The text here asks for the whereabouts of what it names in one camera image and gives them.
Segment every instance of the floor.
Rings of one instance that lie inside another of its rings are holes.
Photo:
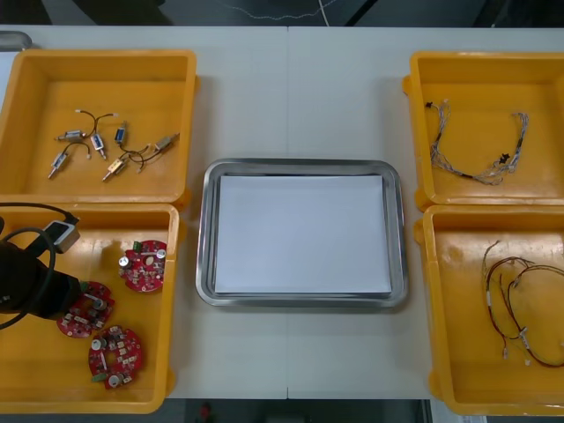
[[[106,423],[194,423],[203,403],[168,399],[157,412],[145,416],[0,416],[0,423],[100,423],[102,419]],[[420,401],[212,400],[210,405],[214,423],[266,423],[267,417],[311,423],[423,423]]]

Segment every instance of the white cable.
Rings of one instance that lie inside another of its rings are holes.
[[[325,21],[325,25],[330,26],[329,20],[327,20],[327,16],[325,16],[325,6],[323,6],[323,0],[318,0],[318,2],[319,2],[319,10],[321,11],[321,14],[323,15],[323,20]]]
[[[234,11],[241,11],[242,13],[246,14],[247,16],[249,16],[252,19],[270,19],[270,20],[282,20],[282,19],[302,19],[302,18],[306,18],[306,17],[314,17],[317,16],[317,14],[319,12],[323,13],[323,16],[325,15],[325,10],[324,8],[327,6],[331,6],[332,4],[334,4],[337,0],[330,0],[328,3],[326,4],[322,4],[322,0],[320,0],[320,4],[321,4],[321,8],[317,9],[314,12],[311,13],[304,13],[302,15],[284,15],[284,16],[257,16],[257,15],[253,15],[251,12],[246,11],[245,9],[243,9],[242,7],[239,6],[232,6],[231,4],[227,4],[227,3],[223,3],[221,0],[214,0],[215,3],[217,4],[221,4],[223,7],[226,7],[227,9],[233,9]]]

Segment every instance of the green terminal block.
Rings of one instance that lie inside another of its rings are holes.
[[[95,376],[92,376],[92,382],[104,382],[108,378],[108,375],[105,373],[98,373]]]

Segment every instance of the wire harness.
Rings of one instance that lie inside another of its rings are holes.
[[[440,105],[436,105],[429,101],[425,104],[426,108],[434,109],[439,115],[439,132],[431,144],[431,163],[441,169],[456,174],[463,178],[472,179],[477,182],[484,183],[485,185],[499,185],[503,182],[503,177],[506,174],[513,174],[517,169],[517,163],[521,158],[521,149],[523,147],[523,141],[527,129],[529,128],[529,116],[526,113],[517,112],[513,116],[519,118],[521,123],[521,131],[519,134],[519,139],[517,140],[517,146],[513,157],[508,153],[503,153],[492,165],[480,174],[467,174],[461,170],[453,167],[444,153],[441,152],[440,142],[444,131],[447,127],[447,123],[450,119],[450,104],[448,100],[443,100]]]
[[[556,273],[557,275],[564,277],[564,270],[546,264],[535,264],[531,260],[526,260],[518,256],[505,257],[492,264],[489,268],[487,268],[486,265],[487,255],[499,243],[500,241],[496,241],[494,244],[490,245],[487,248],[486,253],[484,254],[484,258],[482,261],[482,278],[486,290],[486,305],[487,305],[489,318],[490,321],[492,322],[493,328],[500,335],[501,340],[503,341],[503,350],[502,350],[503,359],[506,360],[508,358],[508,341],[509,342],[520,341],[521,347],[523,348],[522,351],[525,353],[526,366],[529,366],[531,364],[531,360],[529,360],[529,357],[531,357],[543,367],[564,367],[564,359],[559,362],[552,362],[550,360],[543,359],[537,352],[533,351],[531,347],[531,343],[527,338],[528,328],[522,322],[519,322],[517,320],[515,310],[511,303],[511,293],[513,293],[517,289],[517,287],[519,287],[523,283],[524,274],[531,273],[534,271],[550,271],[552,273]],[[513,269],[513,274],[515,274],[516,266],[519,269],[517,275],[514,278],[509,278],[510,281],[506,286],[504,286],[503,283],[503,279],[504,279],[504,274],[502,272],[503,266],[511,266]],[[495,276],[497,276],[498,287],[500,289],[501,297],[503,299],[502,305],[510,317],[511,324],[514,326],[514,330],[512,334],[508,334],[506,331],[503,331],[501,329],[498,319],[496,318],[496,314],[494,313],[494,308],[492,304],[492,287],[494,285],[492,282],[496,280],[494,274]]]

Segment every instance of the wire connector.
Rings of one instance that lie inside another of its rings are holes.
[[[53,160],[53,164],[51,165],[51,173],[49,174],[48,179],[51,179],[61,169],[61,166],[64,161],[67,160],[67,157],[69,157],[69,155],[66,152],[59,152],[56,155],[55,160]]]
[[[120,126],[117,131],[115,132],[114,141],[118,145],[122,145],[125,141],[125,137],[127,135],[127,121],[123,121],[122,126]]]
[[[525,348],[527,350],[530,350],[529,341],[527,340],[526,332],[527,332],[527,328],[525,327],[525,328],[523,328],[523,330],[521,330],[521,332],[519,332],[519,338],[523,342],[523,345],[525,346]]]
[[[155,151],[164,152],[179,135],[180,133],[176,133],[170,137],[162,138],[157,144],[155,144]]]
[[[122,171],[122,169],[125,167],[125,163],[126,160],[115,159],[114,162],[111,165],[109,165],[108,172],[106,173],[106,176],[102,178],[102,182],[107,181],[108,178],[114,174],[119,174]]]
[[[84,139],[86,134],[82,130],[67,130],[64,134],[59,135],[55,139],[57,141],[79,141]]]
[[[92,135],[90,137],[90,140],[92,141],[92,145],[94,147],[94,150],[99,152],[100,156],[102,156],[102,158],[104,160],[107,160],[108,158],[106,157],[106,152],[104,151],[104,141],[102,140],[102,137],[100,136],[100,134]]]

